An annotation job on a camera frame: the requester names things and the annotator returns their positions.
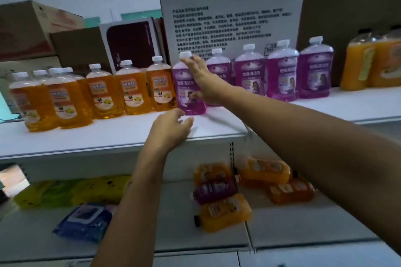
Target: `white bottle cap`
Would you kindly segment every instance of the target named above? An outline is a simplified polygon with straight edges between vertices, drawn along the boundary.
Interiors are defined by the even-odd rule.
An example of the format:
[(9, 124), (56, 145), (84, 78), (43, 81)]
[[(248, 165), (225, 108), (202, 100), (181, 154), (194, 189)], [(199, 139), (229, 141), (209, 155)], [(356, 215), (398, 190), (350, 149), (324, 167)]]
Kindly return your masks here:
[(100, 63), (93, 63), (91, 65), (89, 65), (89, 68), (92, 69), (100, 69), (102, 66), (100, 65)]
[(244, 51), (249, 51), (249, 50), (254, 50), (254, 49), (255, 49), (254, 43), (248, 43), (247, 45), (244, 45)]
[(18, 77), (28, 77), (28, 73), (27, 73), (27, 72), (17, 72), (17, 73), (13, 73), (13, 77), (14, 77), (14, 78), (18, 78)]
[(222, 48), (218, 48), (218, 49), (212, 49), (212, 54), (221, 54), (223, 53), (223, 49)]
[(50, 75), (56, 75), (56, 74), (61, 74), (64, 73), (64, 68), (51, 68), (49, 69), (49, 74)]
[(289, 46), (289, 39), (279, 40), (277, 42), (278, 47), (288, 47)]
[(121, 65), (122, 65), (122, 66), (125, 66), (125, 65), (132, 65), (132, 60), (130, 60), (130, 59), (123, 60), (123, 61), (121, 62)]
[(316, 37), (311, 37), (309, 39), (310, 44), (318, 43), (321, 44), (323, 42), (323, 36), (316, 36)]
[(162, 62), (163, 61), (163, 56), (153, 56), (152, 57), (153, 62)]
[(180, 58), (186, 58), (186, 57), (191, 57), (192, 52), (191, 51), (185, 51), (185, 52), (180, 52)]
[(33, 71), (33, 75), (35, 75), (35, 76), (47, 75), (47, 71), (46, 70), (36, 70), (36, 71)]

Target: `orange bottle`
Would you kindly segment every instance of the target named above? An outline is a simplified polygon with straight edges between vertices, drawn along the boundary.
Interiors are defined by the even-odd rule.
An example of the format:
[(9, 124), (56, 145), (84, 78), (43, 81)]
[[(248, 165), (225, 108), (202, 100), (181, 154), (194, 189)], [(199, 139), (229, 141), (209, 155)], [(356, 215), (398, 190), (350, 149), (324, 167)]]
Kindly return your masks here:
[(308, 202), (315, 196), (311, 183), (303, 179), (291, 179), (287, 184), (269, 186), (268, 196), (274, 204)]
[(267, 184), (285, 184), (291, 177), (291, 168), (281, 160), (248, 158), (244, 168), (238, 169), (240, 184), (245, 188), (265, 188)]
[(155, 111), (168, 111), (177, 107), (171, 66), (163, 63), (162, 56), (152, 57), (153, 64), (146, 70)]
[(92, 93), (92, 101), (95, 103), (95, 118), (115, 118), (124, 114), (121, 97), (112, 74), (101, 70), (100, 63), (89, 65), (92, 70), (86, 80)]
[(361, 29), (358, 34), (347, 47), (341, 90), (357, 91), (367, 87), (376, 49), (374, 43), (376, 38), (372, 36), (372, 29)]
[(224, 178), (230, 179), (233, 176), (233, 169), (223, 163), (199, 165), (194, 171), (194, 181), (197, 186)]
[(39, 80), (32, 80), (27, 72), (13, 73), (13, 78), (10, 94), (20, 108), (28, 130), (39, 132), (57, 128), (58, 118), (46, 86)]
[(148, 96), (145, 75), (132, 66), (131, 60), (121, 62), (122, 69), (117, 71), (115, 79), (123, 95), (127, 115), (152, 112), (152, 102)]
[(251, 208), (240, 193), (217, 202), (204, 204), (200, 214), (194, 216), (195, 226), (202, 226), (206, 232), (216, 232), (249, 220)]
[(49, 69), (50, 78), (45, 81), (50, 92), (62, 129), (87, 126), (92, 123), (89, 106), (83, 98), (78, 82), (64, 74), (63, 68)]
[(67, 67), (63, 68), (64, 73), (70, 77), (73, 77), (79, 84), (79, 87), (81, 88), (81, 92), (83, 95), (83, 98), (85, 101), (88, 103), (89, 111), (91, 112), (92, 118), (94, 118), (94, 114), (97, 112), (95, 104), (92, 99), (92, 93), (91, 90), (89, 89), (88, 82), (86, 81), (85, 77), (82, 77), (81, 75), (74, 74), (73, 73), (73, 68), (72, 67)]
[(401, 86), (401, 25), (375, 43), (376, 53), (368, 78), (369, 87)]

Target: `blue package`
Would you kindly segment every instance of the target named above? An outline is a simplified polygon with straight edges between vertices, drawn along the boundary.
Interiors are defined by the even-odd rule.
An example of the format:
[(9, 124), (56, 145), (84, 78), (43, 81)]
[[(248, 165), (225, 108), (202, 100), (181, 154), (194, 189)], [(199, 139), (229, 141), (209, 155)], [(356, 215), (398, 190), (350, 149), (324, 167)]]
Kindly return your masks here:
[(86, 203), (75, 208), (53, 230), (60, 237), (99, 243), (117, 206)]

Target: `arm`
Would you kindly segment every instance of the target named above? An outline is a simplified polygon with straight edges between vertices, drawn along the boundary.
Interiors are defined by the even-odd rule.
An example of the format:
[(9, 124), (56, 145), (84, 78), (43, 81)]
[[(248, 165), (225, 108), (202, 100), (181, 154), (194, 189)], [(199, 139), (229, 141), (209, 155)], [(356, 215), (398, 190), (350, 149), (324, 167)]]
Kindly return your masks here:
[(153, 265), (157, 213), (167, 154), (188, 136), (194, 119), (183, 123), (184, 114), (174, 109), (160, 115), (138, 156), (127, 185), (92, 265), (151, 267)]
[(252, 94), (182, 59), (201, 91), (246, 123), (284, 161), (401, 254), (401, 146), (353, 123)]

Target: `hand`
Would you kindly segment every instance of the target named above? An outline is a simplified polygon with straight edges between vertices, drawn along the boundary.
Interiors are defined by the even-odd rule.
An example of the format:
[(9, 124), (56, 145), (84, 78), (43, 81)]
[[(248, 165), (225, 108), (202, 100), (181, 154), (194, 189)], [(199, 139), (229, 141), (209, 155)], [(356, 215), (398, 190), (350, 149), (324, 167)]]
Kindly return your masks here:
[(185, 112), (178, 108), (168, 111), (153, 122), (148, 138), (146, 139), (146, 149), (154, 153), (167, 155), (171, 150), (180, 145), (187, 139), (194, 118), (189, 117), (183, 123), (178, 121)]
[(192, 98), (200, 98), (210, 105), (221, 105), (224, 95), (233, 90), (233, 86), (225, 82), (216, 74), (212, 74), (206, 62), (198, 55), (191, 58), (180, 58), (191, 71), (200, 91), (194, 92)]

